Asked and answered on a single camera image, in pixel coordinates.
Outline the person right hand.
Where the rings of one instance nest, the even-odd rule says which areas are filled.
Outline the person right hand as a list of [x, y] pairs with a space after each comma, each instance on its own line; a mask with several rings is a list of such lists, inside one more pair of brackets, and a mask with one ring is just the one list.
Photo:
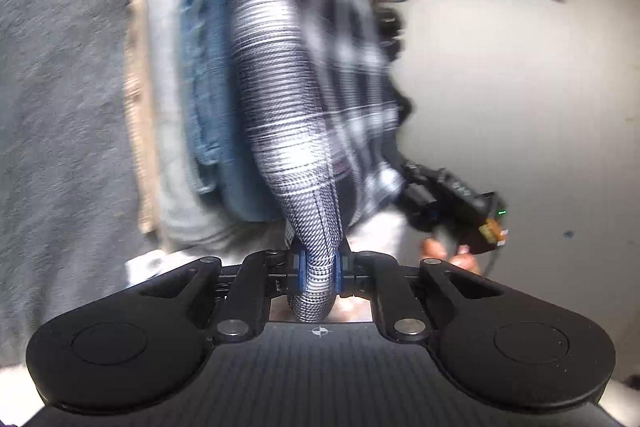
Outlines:
[[422, 243], [422, 257], [426, 259], [439, 259], [477, 275], [482, 274], [480, 265], [476, 258], [470, 253], [468, 245], [460, 245], [455, 254], [449, 254], [442, 243], [431, 239], [431, 237], [427, 237]]

